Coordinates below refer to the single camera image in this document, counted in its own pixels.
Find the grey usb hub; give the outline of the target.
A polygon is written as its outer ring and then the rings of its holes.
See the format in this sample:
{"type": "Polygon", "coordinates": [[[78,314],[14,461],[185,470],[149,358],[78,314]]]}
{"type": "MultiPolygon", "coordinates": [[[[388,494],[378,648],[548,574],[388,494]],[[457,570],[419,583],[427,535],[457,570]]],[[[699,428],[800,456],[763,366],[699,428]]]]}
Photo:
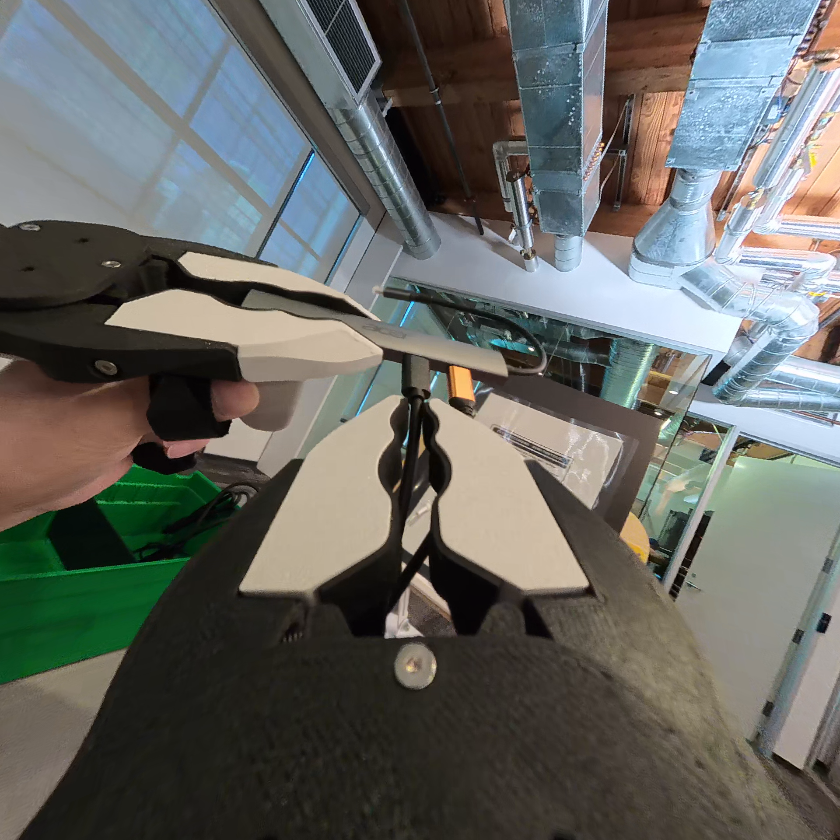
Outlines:
{"type": "Polygon", "coordinates": [[[377,345],[385,361],[400,362],[404,355],[425,358],[433,371],[446,372],[450,366],[472,371],[483,382],[500,384],[509,377],[501,353],[470,343],[460,343],[376,320],[370,314],[334,297],[307,294],[303,299],[285,297],[265,290],[251,290],[242,307],[249,310],[277,310],[299,319],[337,320],[377,345]]]}

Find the wooden instruction board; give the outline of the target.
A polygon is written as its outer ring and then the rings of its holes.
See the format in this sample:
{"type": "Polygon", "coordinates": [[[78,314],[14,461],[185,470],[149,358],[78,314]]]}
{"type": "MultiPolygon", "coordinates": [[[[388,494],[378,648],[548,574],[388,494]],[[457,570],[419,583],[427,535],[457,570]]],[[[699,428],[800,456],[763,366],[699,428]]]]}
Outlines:
{"type": "Polygon", "coordinates": [[[477,419],[545,468],[645,564],[650,548],[632,508],[658,443],[656,417],[544,377],[481,386],[477,419]]]}

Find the white air vent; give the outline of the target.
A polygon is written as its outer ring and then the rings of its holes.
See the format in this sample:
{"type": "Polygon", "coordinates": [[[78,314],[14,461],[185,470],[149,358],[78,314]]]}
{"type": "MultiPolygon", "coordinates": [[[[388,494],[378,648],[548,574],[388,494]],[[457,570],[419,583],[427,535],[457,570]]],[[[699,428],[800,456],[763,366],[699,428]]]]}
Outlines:
{"type": "Polygon", "coordinates": [[[262,1],[326,109],[357,110],[382,65],[355,1],[262,1]]]}

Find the cluster of silver insulated pipes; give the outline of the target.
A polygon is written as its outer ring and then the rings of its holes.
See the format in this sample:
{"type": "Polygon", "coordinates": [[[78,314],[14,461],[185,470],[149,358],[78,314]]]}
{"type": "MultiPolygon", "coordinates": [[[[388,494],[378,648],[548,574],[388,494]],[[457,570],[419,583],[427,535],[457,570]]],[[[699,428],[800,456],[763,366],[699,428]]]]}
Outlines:
{"type": "Polygon", "coordinates": [[[753,190],[731,212],[716,250],[680,279],[682,291],[714,312],[750,321],[727,369],[712,386],[720,403],[803,413],[836,413],[838,373],[796,360],[817,332],[813,302],[838,291],[836,261],[808,250],[748,247],[750,233],[826,239],[838,223],[782,214],[811,170],[811,152],[837,115],[838,54],[816,61],[780,122],[752,178],[753,190]]]}

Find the small silver pipe loop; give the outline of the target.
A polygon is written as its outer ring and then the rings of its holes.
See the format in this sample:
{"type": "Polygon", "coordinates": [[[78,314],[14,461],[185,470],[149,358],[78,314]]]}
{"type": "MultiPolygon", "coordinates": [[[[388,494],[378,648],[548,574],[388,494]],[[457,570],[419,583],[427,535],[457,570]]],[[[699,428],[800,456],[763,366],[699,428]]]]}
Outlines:
{"type": "Polygon", "coordinates": [[[525,140],[499,140],[493,143],[492,153],[496,166],[500,195],[505,209],[512,216],[513,237],[519,246],[523,267],[533,273],[539,267],[532,231],[531,204],[527,187],[527,166],[515,166],[527,156],[525,140]]]}

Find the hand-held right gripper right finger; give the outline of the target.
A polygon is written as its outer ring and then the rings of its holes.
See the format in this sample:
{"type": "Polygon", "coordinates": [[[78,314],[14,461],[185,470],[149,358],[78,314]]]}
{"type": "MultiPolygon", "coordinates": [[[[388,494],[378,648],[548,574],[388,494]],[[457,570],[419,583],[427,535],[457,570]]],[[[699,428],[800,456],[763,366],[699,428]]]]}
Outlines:
{"type": "Polygon", "coordinates": [[[536,479],[545,474],[475,418],[427,403],[424,441],[435,499],[426,538],[430,581],[458,635],[475,635],[497,604],[591,594],[536,479]]]}

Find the black ceiling pipe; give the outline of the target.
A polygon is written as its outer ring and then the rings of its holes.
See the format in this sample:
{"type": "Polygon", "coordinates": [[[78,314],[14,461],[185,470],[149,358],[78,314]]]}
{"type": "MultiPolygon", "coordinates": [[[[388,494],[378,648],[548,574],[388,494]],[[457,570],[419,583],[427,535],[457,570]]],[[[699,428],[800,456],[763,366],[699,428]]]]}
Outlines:
{"type": "Polygon", "coordinates": [[[440,87],[435,80],[434,73],[429,64],[424,43],[419,34],[413,12],[410,8],[410,4],[408,3],[408,1],[396,1],[395,3],[402,17],[402,20],[407,28],[408,34],[410,35],[411,40],[413,42],[413,46],[415,48],[416,55],[419,59],[419,63],[422,68],[422,72],[429,90],[429,94],[433,100],[434,106],[437,111],[437,115],[442,124],[444,136],[448,145],[449,154],[455,165],[459,185],[465,195],[466,202],[469,205],[469,210],[476,224],[477,232],[479,236],[482,237],[485,235],[485,229],[478,211],[477,200],[471,187],[469,186],[469,182],[466,177],[462,161],[460,160],[455,136],[449,124],[448,117],[445,111],[445,106],[443,104],[443,100],[440,94],[440,87]]]}

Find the white board stand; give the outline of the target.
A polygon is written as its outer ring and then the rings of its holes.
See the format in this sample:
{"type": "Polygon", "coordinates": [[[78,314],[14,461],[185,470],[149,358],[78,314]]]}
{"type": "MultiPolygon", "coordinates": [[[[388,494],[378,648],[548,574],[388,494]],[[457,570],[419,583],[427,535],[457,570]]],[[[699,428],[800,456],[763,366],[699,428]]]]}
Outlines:
{"type": "Polygon", "coordinates": [[[386,615],[384,638],[412,638],[423,635],[409,620],[411,591],[411,587],[407,586],[386,615]]]}

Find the large glass window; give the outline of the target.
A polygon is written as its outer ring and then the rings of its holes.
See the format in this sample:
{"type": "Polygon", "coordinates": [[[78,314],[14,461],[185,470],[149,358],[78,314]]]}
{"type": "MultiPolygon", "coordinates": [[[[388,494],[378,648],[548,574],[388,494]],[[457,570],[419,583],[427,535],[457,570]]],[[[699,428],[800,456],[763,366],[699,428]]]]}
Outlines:
{"type": "Polygon", "coordinates": [[[2,2],[2,225],[108,224],[330,284],[361,207],[215,2],[2,2]]]}

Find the rectangular duct with cone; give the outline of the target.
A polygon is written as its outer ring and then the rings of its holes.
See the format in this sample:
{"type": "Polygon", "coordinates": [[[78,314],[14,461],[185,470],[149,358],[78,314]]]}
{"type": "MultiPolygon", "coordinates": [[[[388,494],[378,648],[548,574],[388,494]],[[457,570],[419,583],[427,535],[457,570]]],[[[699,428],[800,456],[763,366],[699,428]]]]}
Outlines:
{"type": "Polygon", "coordinates": [[[739,168],[819,5],[710,3],[666,160],[674,181],[633,239],[631,280],[679,288],[679,278],[712,254],[712,195],[722,174],[739,168]]]}

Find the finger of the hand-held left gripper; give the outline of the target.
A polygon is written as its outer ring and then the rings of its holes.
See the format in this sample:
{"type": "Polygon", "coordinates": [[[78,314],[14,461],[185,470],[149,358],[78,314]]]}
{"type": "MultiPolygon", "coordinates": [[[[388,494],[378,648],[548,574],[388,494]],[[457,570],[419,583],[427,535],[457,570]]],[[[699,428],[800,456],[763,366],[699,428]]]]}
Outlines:
{"type": "Polygon", "coordinates": [[[188,251],[177,260],[179,269],[191,280],[184,288],[204,290],[226,301],[244,305],[250,291],[267,291],[282,298],[311,303],[354,316],[365,317],[365,308],[341,291],[288,269],[245,259],[234,259],[188,251]]]}
{"type": "Polygon", "coordinates": [[[336,319],[228,305],[190,290],[166,290],[123,304],[110,327],[232,345],[247,382],[304,382],[360,373],[383,351],[336,319]]]}

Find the rectangular metal duct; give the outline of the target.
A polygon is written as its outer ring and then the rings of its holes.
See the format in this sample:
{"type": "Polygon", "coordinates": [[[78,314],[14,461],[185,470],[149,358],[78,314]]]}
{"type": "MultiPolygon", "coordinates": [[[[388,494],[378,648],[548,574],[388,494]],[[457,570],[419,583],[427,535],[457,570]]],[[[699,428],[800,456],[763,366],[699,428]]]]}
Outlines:
{"type": "Polygon", "coordinates": [[[575,270],[601,200],[607,1],[507,1],[508,32],[541,232],[575,270]]]}

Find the white door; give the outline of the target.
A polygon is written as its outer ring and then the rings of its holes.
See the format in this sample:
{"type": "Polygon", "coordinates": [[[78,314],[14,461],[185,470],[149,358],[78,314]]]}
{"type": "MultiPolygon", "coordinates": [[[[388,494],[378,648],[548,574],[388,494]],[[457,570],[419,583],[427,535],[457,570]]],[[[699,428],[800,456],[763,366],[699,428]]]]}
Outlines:
{"type": "Polygon", "coordinates": [[[802,770],[838,681],[839,470],[740,457],[676,598],[740,737],[802,770]]]}

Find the glass partition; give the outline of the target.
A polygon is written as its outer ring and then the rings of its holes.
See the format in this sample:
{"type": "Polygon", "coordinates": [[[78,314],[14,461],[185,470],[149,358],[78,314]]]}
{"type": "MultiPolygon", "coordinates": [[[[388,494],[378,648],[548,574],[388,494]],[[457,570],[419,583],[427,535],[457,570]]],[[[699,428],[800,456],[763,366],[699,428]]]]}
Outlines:
{"type": "Polygon", "coordinates": [[[385,298],[400,301],[404,322],[416,312],[445,337],[499,351],[517,372],[544,361],[542,377],[656,417],[658,443],[647,469],[652,476],[664,471],[679,444],[690,400],[708,367],[706,355],[403,278],[387,283],[385,298]]]}

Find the green plastic bin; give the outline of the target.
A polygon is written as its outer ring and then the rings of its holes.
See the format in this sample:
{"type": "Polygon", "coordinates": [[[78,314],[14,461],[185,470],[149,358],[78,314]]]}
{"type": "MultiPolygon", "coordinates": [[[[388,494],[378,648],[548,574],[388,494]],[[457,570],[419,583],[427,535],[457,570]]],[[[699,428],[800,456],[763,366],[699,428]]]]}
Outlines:
{"type": "Polygon", "coordinates": [[[2,532],[2,682],[131,644],[236,510],[203,474],[132,467],[99,496],[2,532]]]}

